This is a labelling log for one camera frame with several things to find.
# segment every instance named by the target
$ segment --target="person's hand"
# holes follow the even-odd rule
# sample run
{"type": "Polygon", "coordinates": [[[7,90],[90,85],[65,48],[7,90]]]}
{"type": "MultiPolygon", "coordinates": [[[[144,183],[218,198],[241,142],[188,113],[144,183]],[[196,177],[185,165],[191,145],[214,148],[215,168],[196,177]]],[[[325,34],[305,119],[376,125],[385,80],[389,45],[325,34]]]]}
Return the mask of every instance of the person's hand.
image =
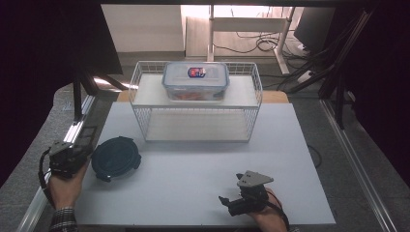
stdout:
{"type": "MultiPolygon", "coordinates": [[[[276,199],[274,192],[270,188],[265,188],[268,191],[269,201],[281,209],[281,203],[276,199]]],[[[279,213],[267,206],[260,212],[248,213],[263,232],[284,232],[286,225],[279,213]]]]}
{"type": "Polygon", "coordinates": [[[56,210],[64,207],[74,207],[75,201],[81,193],[82,179],[87,170],[89,161],[78,170],[70,179],[53,176],[48,180],[48,188],[56,210]]]}

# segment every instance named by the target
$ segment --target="white wire basket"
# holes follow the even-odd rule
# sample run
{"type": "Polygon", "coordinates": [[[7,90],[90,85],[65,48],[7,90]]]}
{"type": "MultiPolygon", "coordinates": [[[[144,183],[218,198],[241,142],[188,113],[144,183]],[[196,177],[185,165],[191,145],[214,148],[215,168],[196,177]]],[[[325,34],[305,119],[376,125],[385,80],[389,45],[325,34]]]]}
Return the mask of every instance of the white wire basket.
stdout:
{"type": "Polygon", "coordinates": [[[225,63],[230,83],[222,101],[172,101],[161,81],[166,61],[140,61],[129,98],[146,141],[249,142],[262,103],[254,63],[225,63]]]}

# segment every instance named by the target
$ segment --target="blue lid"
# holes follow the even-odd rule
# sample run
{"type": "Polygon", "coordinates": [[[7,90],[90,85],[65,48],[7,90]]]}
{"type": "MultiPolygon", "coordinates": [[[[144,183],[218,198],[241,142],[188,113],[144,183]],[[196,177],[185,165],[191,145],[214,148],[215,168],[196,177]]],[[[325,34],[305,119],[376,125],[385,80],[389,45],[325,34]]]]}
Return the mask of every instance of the blue lid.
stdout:
{"type": "Polygon", "coordinates": [[[91,164],[97,178],[110,182],[141,164],[141,155],[131,138],[119,136],[106,140],[92,155],[91,164]]]}

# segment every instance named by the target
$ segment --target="food container with purple label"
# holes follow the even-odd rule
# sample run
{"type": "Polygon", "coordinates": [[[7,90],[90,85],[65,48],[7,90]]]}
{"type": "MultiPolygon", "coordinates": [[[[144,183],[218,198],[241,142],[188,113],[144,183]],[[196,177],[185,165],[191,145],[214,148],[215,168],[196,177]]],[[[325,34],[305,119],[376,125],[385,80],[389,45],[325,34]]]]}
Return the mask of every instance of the food container with purple label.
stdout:
{"type": "Polygon", "coordinates": [[[162,85],[172,101],[222,101],[229,71],[218,62],[169,62],[162,85]]]}

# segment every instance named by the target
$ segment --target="white table surface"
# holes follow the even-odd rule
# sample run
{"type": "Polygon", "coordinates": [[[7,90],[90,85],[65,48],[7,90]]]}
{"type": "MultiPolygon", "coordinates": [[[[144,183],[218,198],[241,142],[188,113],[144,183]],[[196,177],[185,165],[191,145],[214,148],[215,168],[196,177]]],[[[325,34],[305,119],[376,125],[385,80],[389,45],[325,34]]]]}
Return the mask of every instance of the white table surface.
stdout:
{"type": "Polygon", "coordinates": [[[90,166],[76,203],[80,224],[124,226],[250,226],[232,217],[218,196],[239,198],[236,173],[256,171],[283,204],[291,224],[335,223],[293,105],[262,104],[249,143],[149,142],[128,102],[112,105],[99,144],[125,136],[142,163],[128,177],[105,183],[90,166]]]}

